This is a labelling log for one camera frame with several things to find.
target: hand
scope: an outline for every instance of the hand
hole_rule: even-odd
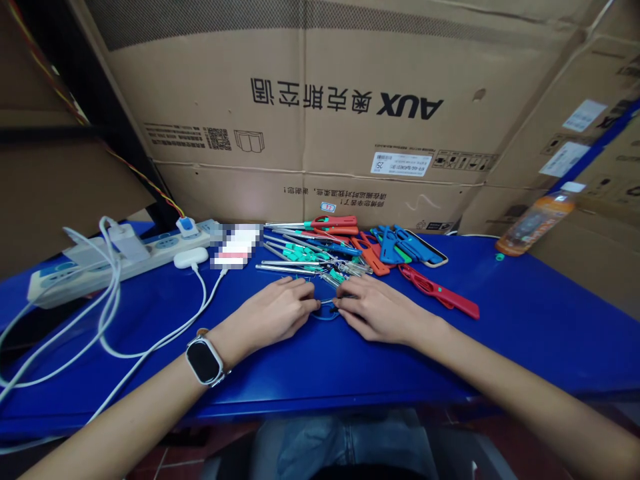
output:
[[[364,275],[342,283],[333,303],[347,323],[365,340],[414,347],[430,327],[446,324],[386,283]],[[340,298],[355,295],[357,298]]]
[[[232,368],[256,350],[291,338],[320,308],[314,284],[291,277],[266,286],[211,330],[211,340],[225,368]]]

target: yellow wire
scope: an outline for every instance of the yellow wire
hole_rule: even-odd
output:
[[[78,123],[80,123],[81,125],[87,125],[88,124],[88,120],[86,118],[84,118],[84,116],[82,116],[82,114],[80,114],[80,112],[78,111],[76,106],[73,104],[73,102],[71,100],[69,100],[67,98],[67,96],[56,86],[56,78],[54,78],[54,76],[51,74],[50,70],[44,64],[42,64],[42,62],[38,58],[38,55],[36,55],[36,53],[34,52],[35,46],[36,46],[36,42],[33,39],[33,36],[31,35],[31,32],[29,31],[27,26],[24,24],[24,22],[22,22],[22,18],[20,16],[20,14],[18,14],[16,8],[17,7],[16,7],[16,5],[14,5],[13,0],[9,0],[9,9],[11,10],[11,14],[12,14],[14,20],[20,26],[20,28],[21,28],[22,32],[24,33],[24,35],[26,36],[27,40],[32,44],[31,45],[31,56],[33,57],[35,62],[38,64],[38,66],[40,66],[41,70],[51,80],[51,86],[52,86],[54,92],[56,92],[56,94],[67,104],[67,107],[74,114],[76,120],[78,120]],[[114,156],[115,158],[117,158],[118,160],[123,162],[126,166],[128,166],[131,170],[133,170],[136,174],[138,174],[140,176],[140,178],[142,178],[144,181],[146,181],[154,190],[156,190],[156,192],[158,192],[158,194],[160,194],[160,196],[162,198],[164,198],[164,200],[166,200],[168,202],[168,204],[170,204],[173,208],[175,208],[177,210],[177,212],[180,214],[181,218],[186,217],[185,212],[182,210],[182,208],[178,207],[176,202],[174,202],[171,198],[169,198],[167,196],[167,194],[165,194],[162,190],[160,190],[160,188],[158,188],[158,186],[156,184],[154,184],[154,182],[149,180],[149,178],[144,173],[140,172],[140,170],[135,168],[128,161],[124,160],[124,158],[122,158],[120,155],[118,155],[116,152],[114,152],[108,145],[104,144],[104,148],[108,152],[108,154]]]

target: white power strip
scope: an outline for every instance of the white power strip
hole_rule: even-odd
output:
[[[177,253],[190,250],[196,247],[208,247],[216,237],[216,225],[214,220],[205,220],[197,224],[200,233],[189,238],[182,238],[180,233],[174,235],[164,233],[155,239],[148,240],[147,248],[151,254],[147,260],[131,263],[121,257],[122,272],[121,280],[140,275],[154,268],[158,268],[173,260]],[[35,302],[40,308],[50,309],[62,305],[63,303],[75,300],[84,295],[88,295],[96,290],[101,290],[109,285],[111,280],[111,267],[105,262],[104,265],[92,270],[73,275],[78,265],[72,261],[60,263],[54,267],[38,270],[31,275],[29,281],[29,292],[27,300],[34,300],[40,293],[50,286],[54,281],[62,280],[57,286],[51,288]]]

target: bottle cap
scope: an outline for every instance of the bottle cap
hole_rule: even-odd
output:
[[[560,187],[560,190],[566,190],[566,191],[570,191],[570,192],[574,192],[574,193],[580,193],[582,192],[582,190],[584,190],[586,187],[585,184],[583,183],[577,183],[577,182],[565,182],[565,184]]]

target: watch face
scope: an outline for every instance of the watch face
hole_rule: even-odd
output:
[[[206,343],[192,343],[187,349],[187,358],[200,382],[211,383],[218,376],[220,365]]]

